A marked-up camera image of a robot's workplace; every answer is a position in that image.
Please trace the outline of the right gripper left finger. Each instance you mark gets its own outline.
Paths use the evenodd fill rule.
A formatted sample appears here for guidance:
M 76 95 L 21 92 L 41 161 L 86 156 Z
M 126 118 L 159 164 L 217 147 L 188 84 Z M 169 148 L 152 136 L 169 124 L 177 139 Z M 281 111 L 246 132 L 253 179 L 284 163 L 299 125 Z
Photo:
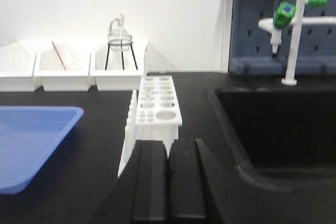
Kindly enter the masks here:
M 125 169 L 89 223 L 167 223 L 163 142 L 137 140 Z

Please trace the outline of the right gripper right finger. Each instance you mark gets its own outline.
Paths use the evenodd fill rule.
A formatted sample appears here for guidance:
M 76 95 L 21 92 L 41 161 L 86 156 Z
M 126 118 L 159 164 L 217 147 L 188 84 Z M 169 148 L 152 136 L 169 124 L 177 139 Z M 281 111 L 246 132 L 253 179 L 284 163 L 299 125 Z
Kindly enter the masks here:
M 172 223 L 251 223 L 238 172 L 222 165 L 203 140 L 174 141 L 169 158 Z

